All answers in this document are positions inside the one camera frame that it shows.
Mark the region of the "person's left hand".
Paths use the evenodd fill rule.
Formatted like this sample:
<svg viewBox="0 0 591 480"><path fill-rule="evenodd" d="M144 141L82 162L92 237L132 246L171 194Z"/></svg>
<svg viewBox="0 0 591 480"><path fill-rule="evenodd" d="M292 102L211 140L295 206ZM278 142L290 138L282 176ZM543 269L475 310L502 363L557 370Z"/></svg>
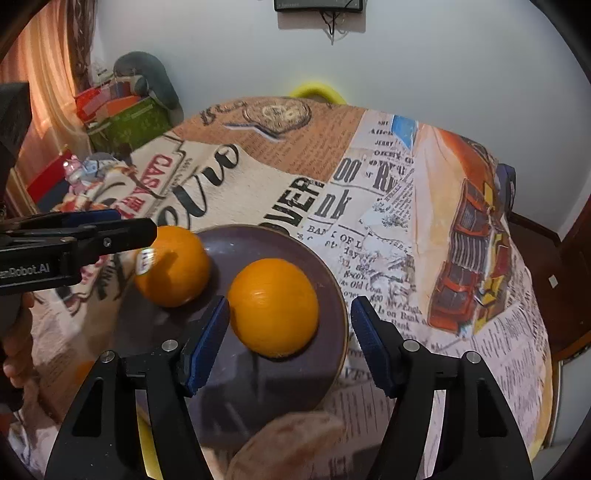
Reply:
<svg viewBox="0 0 591 480"><path fill-rule="evenodd" d="M2 338L2 347L6 354L3 372L15 388L22 388L31 376L34 365L32 360L33 337L32 313L34 305L32 293L25 293L21 302L21 313L17 321Z"/></svg>

